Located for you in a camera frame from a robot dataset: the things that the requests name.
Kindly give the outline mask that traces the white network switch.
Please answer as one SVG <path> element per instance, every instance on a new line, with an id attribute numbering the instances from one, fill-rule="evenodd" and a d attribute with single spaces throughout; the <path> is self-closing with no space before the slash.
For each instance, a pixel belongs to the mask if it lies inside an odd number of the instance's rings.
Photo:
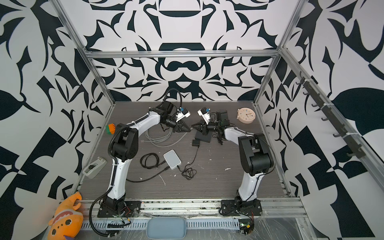
<path id="1" fill-rule="evenodd" d="M 174 150 L 166 152 L 163 157 L 171 170 L 177 168 L 182 163 L 181 159 Z"/>

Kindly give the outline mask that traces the black power adapter with cable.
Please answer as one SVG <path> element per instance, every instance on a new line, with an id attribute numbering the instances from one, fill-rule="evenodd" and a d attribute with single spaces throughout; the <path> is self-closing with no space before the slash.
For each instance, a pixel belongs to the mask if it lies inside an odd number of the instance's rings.
<path id="1" fill-rule="evenodd" d="M 195 163 L 196 157 L 198 155 L 199 149 L 201 146 L 200 140 L 192 140 L 192 147 L 195 148 L 195 153 L 191 157 L 191 159 L 184 165 L 184 167 L 180 168 L 178 167 L 181 176 L 185 178 L 186 180 L 190 181 L 192 180 L 195 175 L 197 174 L 197 170 L 193 168 L 193 164 Z"/>

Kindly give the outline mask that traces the black switch box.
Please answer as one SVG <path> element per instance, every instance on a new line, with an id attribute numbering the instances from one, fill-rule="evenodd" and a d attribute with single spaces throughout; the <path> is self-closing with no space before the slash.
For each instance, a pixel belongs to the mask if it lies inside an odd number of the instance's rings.
<path id="1" fill-rule="evenodd" d="M 206 135 L 203 135 L 202 132 L 196 131 L 195 139 L 201 142 L 210 143 L 212 140 L 213 132 L 208 131 Z"/>

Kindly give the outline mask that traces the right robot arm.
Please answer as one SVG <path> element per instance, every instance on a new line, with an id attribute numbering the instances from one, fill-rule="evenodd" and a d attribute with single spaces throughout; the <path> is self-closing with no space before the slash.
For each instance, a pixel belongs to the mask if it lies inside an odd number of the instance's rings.
<path id="1" fill-rule="evenodd" d="M 216 134 L 220 144 L 223 141 L 230 141 L 239 147 L 244 175 L 235 201 L 239 207 L 255 202 L 263 177 L 271 173 L 276 165 L 271 157 L 271 148 L 265 135 L 241 130 L 230 122 L 228 112 L 212 114 L 209 109 L 201 108 L 198 110 L 198 115 L 203 119 L 197 124 L 193 124 L 193 129 L 203 136 Z"/>

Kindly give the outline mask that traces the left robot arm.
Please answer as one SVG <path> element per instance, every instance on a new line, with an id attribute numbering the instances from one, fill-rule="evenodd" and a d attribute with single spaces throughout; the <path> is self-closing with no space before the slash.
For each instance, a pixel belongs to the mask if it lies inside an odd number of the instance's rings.
<path id="1" fill-rule="evenodd" d="M 139 150 L 139 137 L 151 127 L 162 124 L 173 132 L 188 133 L 191 131 L 184 119 L 191 113 L 179 106 L 173 112 L 175 105 L 163 101 L 141 118 L 128 124 L 118 124 L 108 145 L 108 155 L 113 160 L 111 179 L 107 192 L 102 196 L 103 208 L 118 210 L 123 208 L 126 195 L 126 179 L 129 166 Z"/>

